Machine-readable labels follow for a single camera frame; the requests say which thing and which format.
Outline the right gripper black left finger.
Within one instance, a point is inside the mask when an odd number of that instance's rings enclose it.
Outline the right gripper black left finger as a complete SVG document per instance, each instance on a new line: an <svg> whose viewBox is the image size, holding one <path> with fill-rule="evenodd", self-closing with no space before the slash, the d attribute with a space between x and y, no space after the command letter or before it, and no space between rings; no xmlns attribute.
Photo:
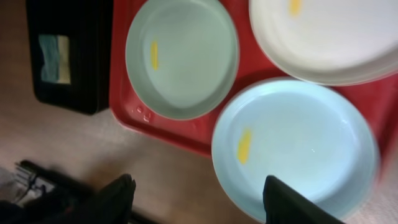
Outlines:
<svg viewBox="0 0 398 224"><path fill-rule="evenodd" d="M73 212L73 223L128 223L136 182L123 174Z"/></svg>

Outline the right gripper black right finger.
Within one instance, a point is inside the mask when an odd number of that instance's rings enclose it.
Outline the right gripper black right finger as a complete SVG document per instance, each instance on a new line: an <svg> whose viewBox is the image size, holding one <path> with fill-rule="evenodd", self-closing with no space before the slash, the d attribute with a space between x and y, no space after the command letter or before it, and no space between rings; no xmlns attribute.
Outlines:
<svg viewBox="0 0 398 224"><path fill-rule="evenodd" d="M266 224L344 224L273 175L262 194Z"/></svg>

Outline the pale green plate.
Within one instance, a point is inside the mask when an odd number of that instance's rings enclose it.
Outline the pale green plate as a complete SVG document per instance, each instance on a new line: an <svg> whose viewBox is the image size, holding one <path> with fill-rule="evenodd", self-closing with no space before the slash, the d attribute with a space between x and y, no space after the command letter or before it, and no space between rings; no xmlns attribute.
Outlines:
<svg viewBox="0 0 398 224"><path fill-rule="evenodd" d="M134 91L150 110L193 119L229 93L239 65L238 35L219 1L146 1L130 25L125 61Z"/></svg>

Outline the green and yellow sponge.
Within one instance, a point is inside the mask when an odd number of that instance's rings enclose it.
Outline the green and yellow sponge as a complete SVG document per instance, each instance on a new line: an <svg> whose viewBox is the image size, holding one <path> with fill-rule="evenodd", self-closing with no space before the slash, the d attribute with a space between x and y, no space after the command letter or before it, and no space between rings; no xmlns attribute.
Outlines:
<svg viewBox="0 0 398 224"><path fill-rule="evenodd" d="M44 64L40 76L43 82L71 84L70 39L65 35L40 34L39 44Z"/></svg>

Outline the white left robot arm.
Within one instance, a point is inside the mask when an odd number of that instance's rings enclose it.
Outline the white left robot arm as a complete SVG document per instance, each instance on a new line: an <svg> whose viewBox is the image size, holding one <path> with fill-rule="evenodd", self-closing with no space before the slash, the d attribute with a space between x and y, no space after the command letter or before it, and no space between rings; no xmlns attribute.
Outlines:
<svg viewBox="0 0 398 224"><path fill-rule="evenodd" d="M21 161L1 168L1 223L40 223L71 212L94 190L57 171Z"/></svg>

